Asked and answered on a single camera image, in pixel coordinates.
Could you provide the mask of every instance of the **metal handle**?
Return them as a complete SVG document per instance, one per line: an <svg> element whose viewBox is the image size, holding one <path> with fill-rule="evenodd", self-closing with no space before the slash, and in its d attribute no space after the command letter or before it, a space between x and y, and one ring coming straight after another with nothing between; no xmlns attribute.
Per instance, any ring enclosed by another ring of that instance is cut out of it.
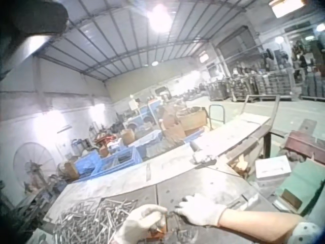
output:
<svg viewBox="0 0 325 244"><path fill-rule="evenodd" d="M246 99L245 99L244 106L243 106L242 111L241 111L240 114L242 114L244 112L246 104L247 104L248 99L250 97L251 98L275 98L275 103L274 103L273 111L272 111L272 114L271 114L271 120L270 120L270 126L273 126L275 116L276 116L276 113L278 112L278 108L279 108L280 95L247 95Z"/></svg>
<svg viewBox="0 0 325 244"><path fill-rule="evenodd" d="M222 108L222 120L219 120L219 119L214 119L214 118L211 118L211 107L221 107ZM211 120L215 120L215 121L218 121L218 122L223 122L223 124L225 124L225 110L224 110L224 107L221 105L221 104L211 104L209 106L209 122L210 122L210 129L212 129L212 123L211 123Z"/></svg>

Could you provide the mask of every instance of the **factory ceiling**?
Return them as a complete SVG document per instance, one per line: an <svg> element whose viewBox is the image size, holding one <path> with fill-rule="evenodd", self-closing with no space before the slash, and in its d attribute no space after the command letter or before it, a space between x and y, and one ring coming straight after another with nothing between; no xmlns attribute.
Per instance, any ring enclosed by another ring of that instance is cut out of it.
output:
<svg viewBox="0 0 325 244"><path fill-rule="evenodd" d="M198 55L254 1L60 0L69 14L68 27L37 55L104 81Z"/></svg>

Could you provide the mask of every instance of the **white box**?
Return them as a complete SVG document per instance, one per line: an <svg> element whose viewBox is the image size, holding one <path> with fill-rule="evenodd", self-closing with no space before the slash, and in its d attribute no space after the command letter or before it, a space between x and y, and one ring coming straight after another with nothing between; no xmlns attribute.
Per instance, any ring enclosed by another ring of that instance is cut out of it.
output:
<svg viewBox="0 0 325 244"><path fill-rule="evenodd" d="M286 156L256 160L255 169L258 180L275 179L288 176L291 173L290 164Z"/></svg>

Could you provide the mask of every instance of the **pile of metal rods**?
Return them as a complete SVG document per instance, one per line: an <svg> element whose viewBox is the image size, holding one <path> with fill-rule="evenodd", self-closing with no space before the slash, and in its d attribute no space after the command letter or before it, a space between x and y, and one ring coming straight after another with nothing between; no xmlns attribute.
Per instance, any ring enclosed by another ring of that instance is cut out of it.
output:
<svg viewBox="0 0 325 244"><path fill-rule="evenodd" d="M104 198L81 202L63 212L54 227L55 244L108 244L137 201Z"/></svg>

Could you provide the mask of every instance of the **white work glove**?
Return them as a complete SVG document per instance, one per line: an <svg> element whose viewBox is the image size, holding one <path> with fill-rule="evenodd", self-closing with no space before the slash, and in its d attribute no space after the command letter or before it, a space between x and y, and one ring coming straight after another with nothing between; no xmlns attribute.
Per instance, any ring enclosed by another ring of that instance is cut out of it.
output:
<svg viewBox="0 0 325 244"><path fill-rule="evenodd" d="M198 193L185 199L175 210L177 214L185 216L194 225L219 227L220 217L227 206L216 204Z"/></svg>
<svg viewBox="0 0 325 244"><path fill-rule="evenodd" d="M134 209L115 234L112 243L136 244L141 239L145 239L150 227L164 220L165 213L167 213L166 208L155 204L146 204Z"/></svg>

